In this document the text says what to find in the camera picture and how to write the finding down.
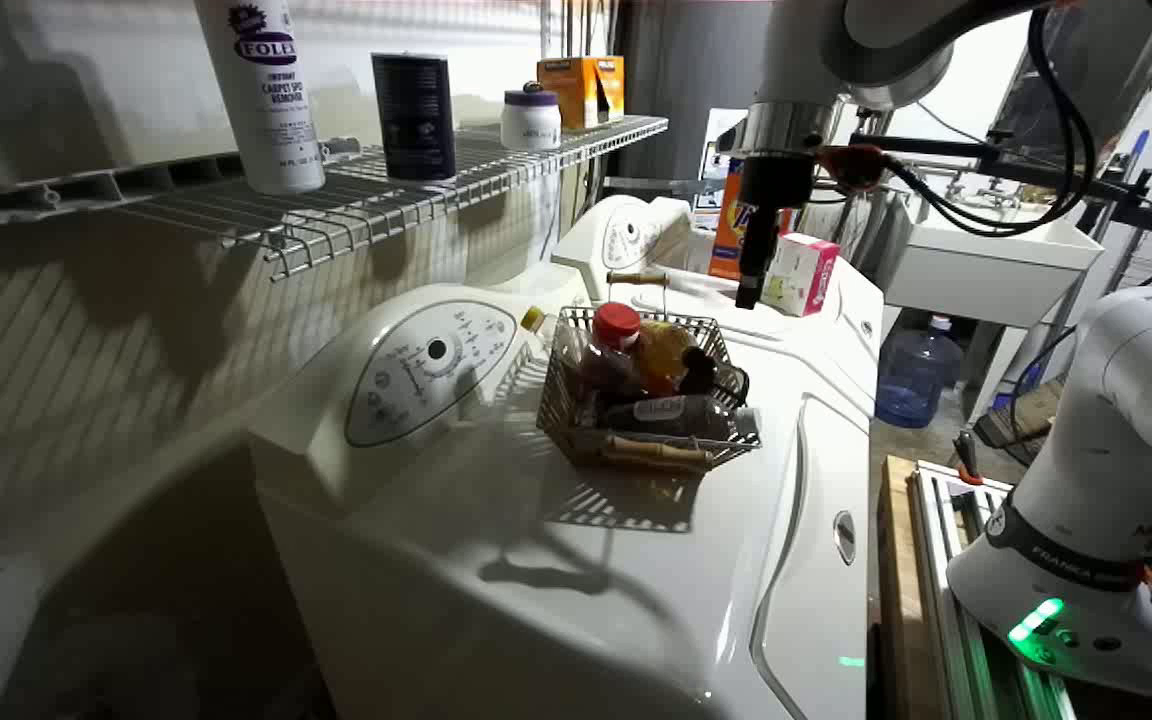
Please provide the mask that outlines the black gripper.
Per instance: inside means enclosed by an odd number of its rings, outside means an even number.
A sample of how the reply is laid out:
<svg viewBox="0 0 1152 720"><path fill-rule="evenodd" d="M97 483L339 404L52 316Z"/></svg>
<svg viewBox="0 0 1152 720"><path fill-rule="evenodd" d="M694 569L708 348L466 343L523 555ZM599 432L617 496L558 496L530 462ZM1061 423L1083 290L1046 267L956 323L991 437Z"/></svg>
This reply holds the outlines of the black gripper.
<svg viewBox="0 0 1152 720"><path fill-rule="evenodd" d="M799 209L810 199L810 160L803 156L748 156L739 199L748 209L739 244L739 286L736 306L751 310L765 291L765 273L776 255L780 209Z"/></svg>

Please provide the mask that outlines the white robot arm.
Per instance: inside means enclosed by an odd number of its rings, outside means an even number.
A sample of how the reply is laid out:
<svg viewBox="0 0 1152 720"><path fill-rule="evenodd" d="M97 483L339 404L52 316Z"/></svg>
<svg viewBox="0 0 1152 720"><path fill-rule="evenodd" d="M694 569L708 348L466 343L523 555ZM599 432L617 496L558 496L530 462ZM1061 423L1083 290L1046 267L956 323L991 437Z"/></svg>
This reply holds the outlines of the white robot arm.
<svg viewBox="0 0 1152 720"><path fill-rule="evenodd" d="M921 85L953 44L1052 0L772 0L743 133L748 232L736 299L765 299L780 218L835 166L824 117L857 87ZM1096 299L1082 323L1057 423L948 569L956 603L1015 658L1152 698L1152 290Z"/></svg>

